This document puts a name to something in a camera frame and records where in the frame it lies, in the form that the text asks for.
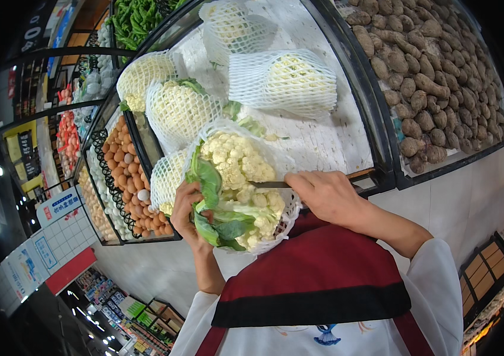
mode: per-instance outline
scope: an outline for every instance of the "knife blade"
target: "knife blade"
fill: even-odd
[[[290,188],[290,186],[286,182],[252,182],[248,181],[248,183],[252,184],[256,188]]]

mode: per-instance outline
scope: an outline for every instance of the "white sleeve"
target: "white sleeve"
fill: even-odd
[[[194,295],[193,303],[191,304],[189,313],[186,316],[185,323],[177,336],[177,340],[175,340],[175,345],[173,346],[169,356],[183,354],[189,338],[191,338],[202,317],[205,315],[210,306],[213,305],[216,299],[218,299],[218,295],[208,294],[200,290]]]
[[[462,349],[462,292],[450,247],[430,239],[418,250],[406,276],[427,302],[440,327],[448,355]]]

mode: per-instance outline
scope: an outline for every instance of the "supermarket aisle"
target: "supermarket aisle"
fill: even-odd
[[[459,267],[475,246],[495,230],[504,229],[504,148],[442,177],[378,194],[370,201],[444,239]],[[96,242],[92,247],[98,257],[96,266],[121,288],[144,301],[153,297],[169,301],[186,316],[197,285],[191,250],[185,242],[120,247],[102,247]],[[399,269],[406,272],[409,260],[392,252]],[[253,260],[220,250],[215,256],[225,278]]]

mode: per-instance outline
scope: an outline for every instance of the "person's left hand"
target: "person's left hand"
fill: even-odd
[[[171,214],[170,218],[171,224],[189,246],[191,246],[193,253],[211,252],[214,248],[214,246],[202,238],[194,224],[189,221],[189,216],[193,210],[193,203],[204,199],[203,195],[199,192],[199,188],[199,182],[189,184],[183,181],[181,183],[179,188],[177,188],[173,214]],[[210,220],[212,218],[212,211],[202,211],[201,215]]]

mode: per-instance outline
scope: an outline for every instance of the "person's right hand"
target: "person's right hand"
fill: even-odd
[[[352,228],[369,204],[340,171],[287,173],[284,180],[316,217],[335,225]]]

